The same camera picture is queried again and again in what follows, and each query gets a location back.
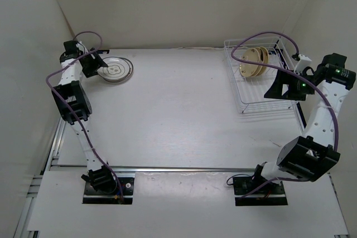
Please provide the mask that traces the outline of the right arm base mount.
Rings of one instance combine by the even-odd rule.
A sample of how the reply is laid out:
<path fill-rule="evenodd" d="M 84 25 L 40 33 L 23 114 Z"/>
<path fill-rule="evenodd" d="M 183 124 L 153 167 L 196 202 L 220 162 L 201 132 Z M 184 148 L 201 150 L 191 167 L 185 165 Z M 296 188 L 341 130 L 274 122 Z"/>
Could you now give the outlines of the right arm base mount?
<path fill-rule="evenodd" d="M 226 180 L 226 185 L 233 187 L 235 205 L 244 206 L 287 206 L 285 188 L 282 182 L 269 182 L 255 190 L 265 182 L 261 178 L 252 178 L 248 174 L 236 174 Z"/>

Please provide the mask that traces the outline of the cream plate with dark mark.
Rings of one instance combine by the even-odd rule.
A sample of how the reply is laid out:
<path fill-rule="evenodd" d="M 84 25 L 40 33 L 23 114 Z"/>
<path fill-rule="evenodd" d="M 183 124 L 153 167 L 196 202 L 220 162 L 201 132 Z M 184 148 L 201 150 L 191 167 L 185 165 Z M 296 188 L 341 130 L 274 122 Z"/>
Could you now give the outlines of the cream plate with dark mark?
<path fill-rule="evenodd" d="M 255 63 L 263 63 L 263 52 L 259 47 L 249 48 L 242 56 L 242 60 L 248 61 L 249 64 L 240 63 L 239 72 L 242 77 L 256 77 L 262 69 L 261 65 Z"/>

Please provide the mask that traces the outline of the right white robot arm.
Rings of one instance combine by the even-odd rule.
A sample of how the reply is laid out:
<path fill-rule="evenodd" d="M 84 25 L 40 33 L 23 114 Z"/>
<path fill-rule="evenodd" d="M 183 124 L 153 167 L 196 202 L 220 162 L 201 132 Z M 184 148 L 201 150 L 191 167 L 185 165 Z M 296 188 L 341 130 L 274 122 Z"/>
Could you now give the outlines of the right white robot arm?
<path fill-rule="evenodd" d="M 304 81 L 285 72 L 277 73 L 266 97 L 305 100 L 306 95 L 314 93 L 319 97 L 302 135 L 287 143 L 275 162 L 256 167 L 250 180 L 253 191 L 265 192 L 271 181 L 314 182 L 337 164 L 340 159 L 337 116 L 356 79 L 356 73 L 345 68 L 346 59 L 346 56 L 336 53 L 326 55 L 314 73 L 308 75 L 311 60 L 300 55 L 294 72 Z"/>

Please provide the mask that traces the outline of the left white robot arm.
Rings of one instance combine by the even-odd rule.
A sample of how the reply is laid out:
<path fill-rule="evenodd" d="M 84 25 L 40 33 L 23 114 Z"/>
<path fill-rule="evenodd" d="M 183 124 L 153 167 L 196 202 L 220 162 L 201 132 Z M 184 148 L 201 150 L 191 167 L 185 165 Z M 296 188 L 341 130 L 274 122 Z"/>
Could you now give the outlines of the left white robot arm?
<path fill-rule="evenodd" d="M 82 179 L 96 190 L 112 193 L 117 187 L 117 180 L 108 162 L 98 156 L 90 141 L 89 131 L 85 129 L 92 108 L 81 85 L 82 76 L 96 76 L 100 68 L 108 65 L 94 48 L 87 50 L 79 41 L 66 41 L 64 48 L 65 52 L 60 56 L 61 79 L 58 85 L 50 86 L 51 92 L 62 119 L 72 127 L 85 155 L 87 174 L 82 175 Z"/>

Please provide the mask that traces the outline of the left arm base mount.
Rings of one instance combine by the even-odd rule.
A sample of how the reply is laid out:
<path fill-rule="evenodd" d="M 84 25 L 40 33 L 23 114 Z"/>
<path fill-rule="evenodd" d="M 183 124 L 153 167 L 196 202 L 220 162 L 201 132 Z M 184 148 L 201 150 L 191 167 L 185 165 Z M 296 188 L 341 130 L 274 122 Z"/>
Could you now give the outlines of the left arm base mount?
<path fill-rule="evenodd" d="M 116 182 L 105 186 L 104 190 L 95 190 L 89 182 L 85 182 L 82 203 L 86 205 L 131 205 L 134 194 L 134 174 L 118 176 L 122 187 L 123 198 Z"/>

